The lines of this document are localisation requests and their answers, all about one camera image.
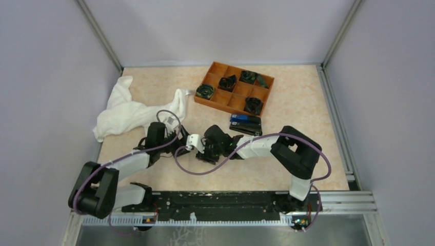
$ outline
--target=floor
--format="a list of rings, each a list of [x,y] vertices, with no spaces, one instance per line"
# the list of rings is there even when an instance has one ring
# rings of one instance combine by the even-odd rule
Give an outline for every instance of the floor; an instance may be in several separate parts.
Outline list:
[[[241,67],[275,78],[262,115],[263,134],[279,132],[283,126],[293,126],[309,136],[322,146],[332,164],[331,176],[316,182],[316,186],[320,190],[349,190],[316,67]],[[208,67],[125,68],[123,75],[133,76],[130,92],[134,101],[158,106],[171,102],[178,88],[196,89],[207,70]],[[183,125],[189,133],[203,134],[216,124],[231,136],[239,135],[228,129],[229,117],[229,113],[195,103],[190,96]],[[145,134],[144,128],[139,127],[121,135],[107,136],[99,163],[130,153]],[[179,160],[191,171],[203,172],[214,167],[196,160],[194,154],[181,156]],[[326,164],[320,160],[313,178],[326,172]],[[133,181],[151,186],[156,191],[270,191],[288,190],[291,175],[273,157],[232,160],[206,176],[191,176],[182,172],[173,158],[161,158],[150,168],[122,180],[120,186]]]

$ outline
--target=white cloth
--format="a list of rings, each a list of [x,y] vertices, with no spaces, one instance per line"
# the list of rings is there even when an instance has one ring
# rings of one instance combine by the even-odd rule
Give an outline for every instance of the white cloth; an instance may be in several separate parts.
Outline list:
[[[96,126],[93,129],[98,142],[102,142],[107,135],[121,134],[139,126],[143,126],[147,131],[149,125],[157,121],[156,113],[161,109],[175,113],[180,120],[186,117],[187,96],[191,94],[191,91],[177,89],[171,103],[148,107],[131,100],[131,94],[128,90],[131,82],[133,82],[132,76],[123,76],[113,87],[107,101],[107,109],[98,116]],[[171,116],[165,112],[159,114],[160,120],[167,125],[168,132],[171,132],[178,125],[176,119],[173,116],[170,118]]]

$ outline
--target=wall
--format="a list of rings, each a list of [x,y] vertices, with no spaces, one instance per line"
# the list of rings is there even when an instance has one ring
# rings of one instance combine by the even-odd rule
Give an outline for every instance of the wall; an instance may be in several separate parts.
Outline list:
[[[320,63],[353,0],[86,1],[125,67]]]
[[[74,1],[0,2],[1,245],[59,245],[117,71]]]
[[[435,2],[366,1],[327,72],[391,245],[432,245]]]

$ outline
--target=wooden tray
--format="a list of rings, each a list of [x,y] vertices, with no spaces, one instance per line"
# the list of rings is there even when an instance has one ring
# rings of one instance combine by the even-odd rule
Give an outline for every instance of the wooden tray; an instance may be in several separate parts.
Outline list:
[[[272,89],[274,78],[259,73],[264,78],[267,86],[269,87],[269,89],[265,89],[260,86],[260,83],[257,80],[255,80],[253,85],[240,81],[240,75],[244,70],[245,69],[233,67],[227,64],[213,62],[207,74],[205,75],[201,85],[211,85],[215,88],[215,92],[210,100],[195,95],[195,102],[231,114],[250,115],[250,113],[244,111],[245,99],[247,97],[256,97],[263,102],[263,108],[261,109],[261,113],[259,115],[261,116],[264,109],[266,108],[267,98],[269,97],[269,92]],[[235,75],[237,77],[237,82],[235,84],[234,90],[232,92],[228,92],[218,89],[219,81],[221,80],[221,78],[229,77],[232,75]]]

